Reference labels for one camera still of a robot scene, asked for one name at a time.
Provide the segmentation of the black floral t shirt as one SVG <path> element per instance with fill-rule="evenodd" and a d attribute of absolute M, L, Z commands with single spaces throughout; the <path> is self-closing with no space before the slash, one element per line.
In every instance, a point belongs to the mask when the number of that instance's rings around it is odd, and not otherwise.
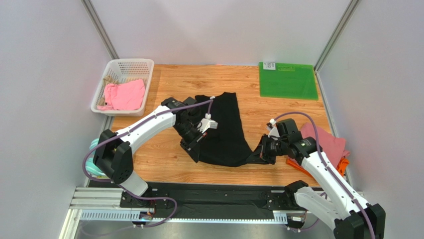
<path fill-rule="evenodd" d="M 207 130 L 200 145 L 200 162 L 227 167 L 246 165 L 253 151 L 244 137 L 236 93 L 216 96 L 211 115 L 218 127 Z"/>

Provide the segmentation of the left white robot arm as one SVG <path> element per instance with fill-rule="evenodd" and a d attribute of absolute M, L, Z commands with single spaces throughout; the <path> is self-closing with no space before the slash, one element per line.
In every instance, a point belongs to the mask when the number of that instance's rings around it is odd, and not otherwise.
<path fill-rule="evenodd" d="M 212 119 L 210 110 L 213 99 L 197 102 L 189 97 L 183 102 L 175 98 L 165 99 L 151 114 L 136 123 L 113 132 L 105 130 L 94 147 L 94 165 L 110 180 L 126 191 L 142 196 L 148 184 L 134 171 L 133 155 L 158 133 L 174 128 L 181 137 L 180 146 L 194 162 L 200 159 L 200 145 L 209 129 L 218 123 Z M 202 113 L 201 106 L 208 111 Z"/>

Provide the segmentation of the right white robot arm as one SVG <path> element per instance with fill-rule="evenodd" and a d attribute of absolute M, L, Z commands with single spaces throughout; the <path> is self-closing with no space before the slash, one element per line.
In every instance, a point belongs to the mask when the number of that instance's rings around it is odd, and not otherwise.
<path fill-rule="evenodd" d="M 325 223 L 336 239 L 382 239 L 386 212 L 370 204 L 333 167 L 322 149 L 319 137 L 303 137 L 293 119 L 267 123 L 254 155 L 273 164 L 278 156 L 295 160 L 320 185 L 327 197 L 320 196 L 306 182 L 287 185 L 284 195 L 289 207 L 300 207 Z"/>

